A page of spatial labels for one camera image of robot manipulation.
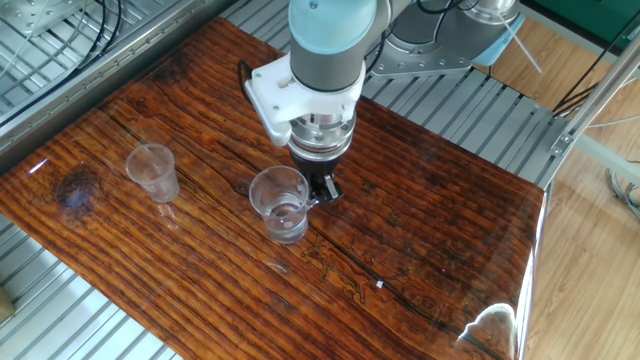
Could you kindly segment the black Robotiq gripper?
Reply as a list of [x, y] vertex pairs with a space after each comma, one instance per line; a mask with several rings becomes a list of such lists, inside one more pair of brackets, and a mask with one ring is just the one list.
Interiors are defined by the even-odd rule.
[[311, 180], [312, 194], [317, 200], [332, 203], [344, 196], [334, 175], [342, 156], [332, 160], [308, 160], [291, 151], [291, 158], [305, 178]]

